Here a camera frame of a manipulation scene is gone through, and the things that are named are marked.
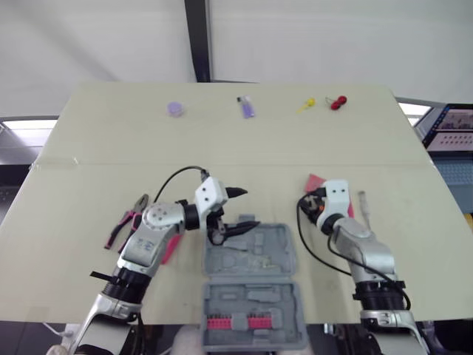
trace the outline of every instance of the gray tool case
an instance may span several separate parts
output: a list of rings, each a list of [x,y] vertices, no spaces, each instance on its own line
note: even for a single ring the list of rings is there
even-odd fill
[[[242,215],[239,221],[254,220]],[[296,255],[285,224],[259,224],[228,238],[205,242],[202,344],[204,351],[277,351],[307,344],[299,287],[290,276]]]

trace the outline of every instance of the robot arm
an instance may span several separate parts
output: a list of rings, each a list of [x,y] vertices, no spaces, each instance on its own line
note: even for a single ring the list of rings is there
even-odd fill
[[[225,239],[231,234],[221,216],[222,206],[230,197],[246,193],[243,189],[225,188],[215,177],[205,177],[195,192],[193,204],[154,203],[144,212],[137,231],[120,254],[89,314],[77,333],[69,354],[128,354],[124,350],[132,323],[141,311],[141,301],[166,252],[168,241],[185,230],[199,229],[204,235]],[[256,226],[240,226],[244,233]]]
[[[373,354],[427,354],[414,318],[404,306],[394,257],[375,234],[347,216],[350,196],[345,180],[328,180],[302,204],[302,211],[329,236],[347,259],[361,301],[361,324],[369,331]]]

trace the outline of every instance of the purple bottle cap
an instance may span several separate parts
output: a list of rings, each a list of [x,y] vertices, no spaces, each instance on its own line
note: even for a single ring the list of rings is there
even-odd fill
[[[172,117],[179,117],[184,113],[184,106],[180,102],[172,101],[168,104],[168,114]]]

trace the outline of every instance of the table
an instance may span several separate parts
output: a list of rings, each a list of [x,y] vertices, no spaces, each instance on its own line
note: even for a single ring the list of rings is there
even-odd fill
[[[239,95],[251,96],[255,118],[242,117]],[[333,112],[324,97],[339,95],[348,103]],[[296,114],[309,97],[317,104]],[[183,117],[166,115],[169,101],[184,103]],[[297,237],[295,205],[309,173],[347,179],[360,221],[356,192],[367,192],[372,228],[395,255],[417,320],[473,316],[472,233],[387,88],[94,83],[72,96],[0,226],[0,319],[81,322],[104,287],[90,271],[115,267],[118,254],[103,244],[118,218],[189,164],[250,192],[225,205],[225,221],[254,213],[289,225],[307,323],[358,322],[360,310],[353,281],[318,264]],[[191,200],[199,183],[186,172],[161,198]],[[324,259],[347,267],[325,236],[306,221],[303,229]],[[145,322],[200,322],[202,245],[187,233],[160,267]]]

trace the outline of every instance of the screen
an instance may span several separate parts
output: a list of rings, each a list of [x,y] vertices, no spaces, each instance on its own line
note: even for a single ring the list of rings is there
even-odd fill
[[[437,131],[473,131],[473,109],[449,109]]]
[[[426,136],[428,152],[473,152],[473,105],[447,105]]]

